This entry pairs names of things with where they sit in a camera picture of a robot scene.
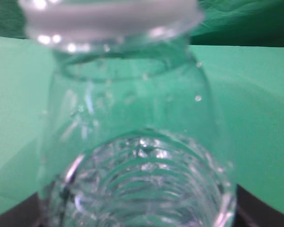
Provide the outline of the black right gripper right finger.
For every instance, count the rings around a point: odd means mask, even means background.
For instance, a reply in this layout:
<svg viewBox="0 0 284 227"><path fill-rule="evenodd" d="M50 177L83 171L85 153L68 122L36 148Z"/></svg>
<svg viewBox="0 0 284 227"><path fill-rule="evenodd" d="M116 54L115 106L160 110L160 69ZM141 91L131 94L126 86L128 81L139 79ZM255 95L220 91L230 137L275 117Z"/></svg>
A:
<svg viewBox="0 0 284 227"><path fill-rule="evenodd" d="M235 227L284 227L284 214L238 185Z"/></svg>

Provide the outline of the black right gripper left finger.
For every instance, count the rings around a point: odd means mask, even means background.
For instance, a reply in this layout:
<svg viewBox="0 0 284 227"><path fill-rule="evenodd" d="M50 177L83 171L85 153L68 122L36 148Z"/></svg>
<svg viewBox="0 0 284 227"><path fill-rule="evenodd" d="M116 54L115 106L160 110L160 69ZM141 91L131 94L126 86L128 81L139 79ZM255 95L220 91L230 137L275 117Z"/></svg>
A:
<svg viewBox="0 0 284 227"><path fill-rule="evenodd" d="M0 214L0 227L41 227L37 193Z"/></svg>

